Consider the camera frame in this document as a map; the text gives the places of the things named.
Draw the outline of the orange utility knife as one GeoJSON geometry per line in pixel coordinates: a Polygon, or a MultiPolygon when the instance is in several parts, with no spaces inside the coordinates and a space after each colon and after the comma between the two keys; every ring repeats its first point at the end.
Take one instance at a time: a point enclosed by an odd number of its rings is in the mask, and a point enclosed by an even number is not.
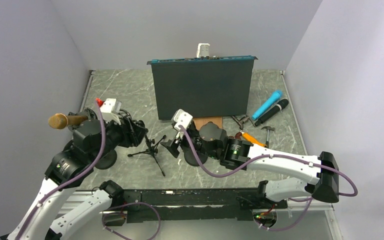
{"type": "Polygon", "coordinates": [[[247,140],[248,142],[251,142],[251,143],[253,143],[253,144],[255,144],[255,145],[259,145],[259,146],[264,147],[264,148],[267,147],[266,144],[264,144],[264,143],[258,141],[255,137],[253,137],[253,136],[250,135],[249,133],[244,132],[244,131],[241,131],[240,133],[241,133],[241,136],[242,136],[245,140],[247,140]]]}

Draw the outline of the blue handheld microphone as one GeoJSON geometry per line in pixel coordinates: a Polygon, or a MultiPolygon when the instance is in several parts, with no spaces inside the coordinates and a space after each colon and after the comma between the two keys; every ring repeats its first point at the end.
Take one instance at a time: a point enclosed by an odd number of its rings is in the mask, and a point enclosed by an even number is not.
{"type": "Polygon", "coordinates": [[[281,90],[274,91],[271,96],[254,112],[254,114],[251,116],[251,119],[255,121],[259,117],[261,117],[269,107],[271,107],[276,101],[281,98],[282,95],[283,92],[281,90]]]}

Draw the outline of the black tripod shock mount stand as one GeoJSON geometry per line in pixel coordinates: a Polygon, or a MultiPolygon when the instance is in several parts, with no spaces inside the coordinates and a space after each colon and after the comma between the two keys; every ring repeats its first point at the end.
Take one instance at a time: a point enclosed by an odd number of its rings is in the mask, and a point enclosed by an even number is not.
{"type": "Polygon", "coordinates": [[[144,140],[145,146],[146,146],[146,148],[143,151],[138,151],[135,153],[128,153],[127,157],[132,158],[133,156],[141,155],[141,154],[151,156],[154,159],[157,166],[159,167],[161,174],[165,177],[166,174],[163,171],[162,167],[160,166],[160,164],[156,158],[156,155],[159,152],[158,147],[159,147],[160,143],[163,140],[165,140],[167,138],[167,136],[163,135],[161,137],[161,139],[158,141],[155,141],[154,138],[149,139],[148,138],[149,130],[146,128],[145,123],[142,120],[134,120],[134,119],[132,119],[131,116],[127,116],[127,115],[123,116],[122,118],[123,118],[125,123],[127,123],[129,121],[129,126],[131,128],[131,130],[130,130],[131,137],[130,138],[137,142],[137,144],[133,145],[133,146],[138,147],[139,144],[141,144],[143,140],[144,140]]]}

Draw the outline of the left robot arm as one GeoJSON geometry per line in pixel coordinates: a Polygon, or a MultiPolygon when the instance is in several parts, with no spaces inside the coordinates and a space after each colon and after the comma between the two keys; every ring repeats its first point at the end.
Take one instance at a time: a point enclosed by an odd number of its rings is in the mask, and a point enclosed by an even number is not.
{"type": "Polygon", "coordinates": [[[105,170],[116,162],[116,147],[140,145],[148,133],[144,122],[120,114],[105,120],[95,113],[69,115],[67,119],[72,139],[53,157],[40,190],[21,222],[2,239],[66,240],[94,215],[123,205],[124,189],[107,180],[86,201],[58,216],[66,200],[94,169],[105,170]]]}

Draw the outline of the gold handheld microphone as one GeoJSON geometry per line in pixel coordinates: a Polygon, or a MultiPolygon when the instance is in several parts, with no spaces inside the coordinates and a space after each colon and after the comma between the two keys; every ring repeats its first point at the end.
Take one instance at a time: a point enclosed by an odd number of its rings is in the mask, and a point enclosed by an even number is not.
{"type": "Polygon", "coordinates": [[[65,115],[62,113],[56,113],[49,117],[48,125],[57,130],[62,130],[69,126],[79,126],[89,118],[84,115],[65,115]]]}

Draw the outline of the black round base mic stand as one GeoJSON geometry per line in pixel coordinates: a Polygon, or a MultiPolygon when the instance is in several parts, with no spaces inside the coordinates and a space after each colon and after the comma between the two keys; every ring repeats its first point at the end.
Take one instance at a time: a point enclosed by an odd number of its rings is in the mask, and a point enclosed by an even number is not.
{"type": "Polygon", "coordinates": [[[193,152],[192,150],[186,150],[186,151],[184,151],[183,154],[184,154],[184,159],[185,159],[186,163],[189,164],[190,166],[193,166],[193,167],[199,167],[200,166],[195,155],[198,156],[198,158],[202,164],[205,164],[207,159],[208,159],[207,155],[202,154],[200,152],[193,152]]]}

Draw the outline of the small black hammer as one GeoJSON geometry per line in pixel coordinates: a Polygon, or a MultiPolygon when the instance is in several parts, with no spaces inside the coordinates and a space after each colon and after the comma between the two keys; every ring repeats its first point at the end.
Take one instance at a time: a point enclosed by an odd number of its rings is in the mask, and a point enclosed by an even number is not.
{"type": "Polygon", "coordinates": [[[262,130],[266,130],[265,147],[269,148],[270,147],[270,133],[274,132],[276,130],[276,128],[275,127],[271,127],[271,126],[263,126],[261,129],[262,130]]]}

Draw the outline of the dark grey upright panel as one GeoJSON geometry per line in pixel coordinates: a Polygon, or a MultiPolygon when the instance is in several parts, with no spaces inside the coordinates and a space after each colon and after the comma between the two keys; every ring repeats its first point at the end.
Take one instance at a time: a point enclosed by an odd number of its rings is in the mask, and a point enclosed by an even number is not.
{"type": "Polygon", "coordinates": [[[195,118],[247,113],[253,55],[153,59],[151,66],[159,120],[182,109],[195,118]]]}

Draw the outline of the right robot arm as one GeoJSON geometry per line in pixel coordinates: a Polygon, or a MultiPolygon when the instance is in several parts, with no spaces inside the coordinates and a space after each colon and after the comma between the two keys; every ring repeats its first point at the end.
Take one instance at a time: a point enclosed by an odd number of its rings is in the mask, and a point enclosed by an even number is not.
{"type": "Polygon", "coordinates": [[[324,203],[339,201],[339,167],[332,153],[298,155],[281,152],[228,136],[227,132],[210,122],[196,130],[176,124],[174,139],[162,142],[175,158],[180,151],[192,166],[200,167],[207,158],[236,173],[240,170],[262,170],[287,175],[283,180],[263,180],[258,184],[256,203],[267,208],[272,203],[289,198],[312,197],[324,203]]]}

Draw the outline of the left round base mic stand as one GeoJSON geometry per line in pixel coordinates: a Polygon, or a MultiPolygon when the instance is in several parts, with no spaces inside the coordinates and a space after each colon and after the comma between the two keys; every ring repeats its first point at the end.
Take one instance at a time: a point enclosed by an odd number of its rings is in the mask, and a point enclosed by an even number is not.
{"type": "Polygon", "coordinates": [[[99,170],[107,170],[116,163],[117,159],[117,152],[115,150],[111,150],[104,157],[102,157],[94,167],[99,170]]]}

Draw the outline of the maroon spray nozzle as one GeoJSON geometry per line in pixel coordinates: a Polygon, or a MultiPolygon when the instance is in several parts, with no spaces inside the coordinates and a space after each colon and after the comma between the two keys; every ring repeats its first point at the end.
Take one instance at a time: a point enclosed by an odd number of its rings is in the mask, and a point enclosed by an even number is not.
{"type": "Polygon", "coordinates": [[[237,132],[237,133],[235,134],[234,138],[235,138],[235,139],[241,139],[242,135],[243,135],[242,132],[237,132]]]}

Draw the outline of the white device behind panel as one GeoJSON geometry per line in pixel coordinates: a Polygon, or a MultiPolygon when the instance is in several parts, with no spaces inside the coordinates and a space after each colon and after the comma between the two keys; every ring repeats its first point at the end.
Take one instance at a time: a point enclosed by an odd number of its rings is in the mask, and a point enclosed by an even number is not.
{"type": "Polygon", "coordinates": [[[210,57],[210,44],[209,43],[199,43],[197,46],[197,51],[196,51],[196,57],[197,58],[206,58],[210,57]]]}

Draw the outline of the metal locking pliers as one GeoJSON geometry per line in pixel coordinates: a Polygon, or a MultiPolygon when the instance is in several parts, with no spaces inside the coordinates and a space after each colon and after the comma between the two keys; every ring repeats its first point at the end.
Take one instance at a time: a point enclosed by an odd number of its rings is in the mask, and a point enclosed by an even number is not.
{"type": "Polygon", "coordinates": [[[245,116],[243,116],[241,118],[238,118],[235,115],[231,115],[230,118],[238,125],[240,130],[244,129],[244,125],[246,123],[251,123],[251,125],[254,126],[254,127],[256,126],[255,123],[252,121],[251,117],[248,116],[248,115],[245,115],[245,116]]]}

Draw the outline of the black condenser microphone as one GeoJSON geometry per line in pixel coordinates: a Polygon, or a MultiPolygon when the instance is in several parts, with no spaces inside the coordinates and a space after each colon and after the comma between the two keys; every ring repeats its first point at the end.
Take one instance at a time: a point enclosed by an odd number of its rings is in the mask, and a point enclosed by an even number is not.
{"type": "Polygon", "coordinates": [[[261,124],[268,121],[271,117],[273,117],[275,114],[283,110],[289,105],[289,100],[284,98],[280,101],[278,101],[272,108],[270,108],[267,112],[265,112],[262,116],[260,116],[255,122],[254,126],[258,127],[261,124]]]}

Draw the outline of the black front rail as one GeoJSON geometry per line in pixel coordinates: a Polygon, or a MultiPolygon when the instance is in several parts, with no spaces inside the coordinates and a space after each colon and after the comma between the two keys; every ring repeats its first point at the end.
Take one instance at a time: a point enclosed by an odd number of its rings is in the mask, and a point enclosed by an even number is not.
{"type": "Polygon", "coordinates": [[[286,200],[263,199],[257,188],[126,189],[111,204],[126,212],[128,223],[236,219],[252,220],[251,213],[287,209],[286,200]]]}

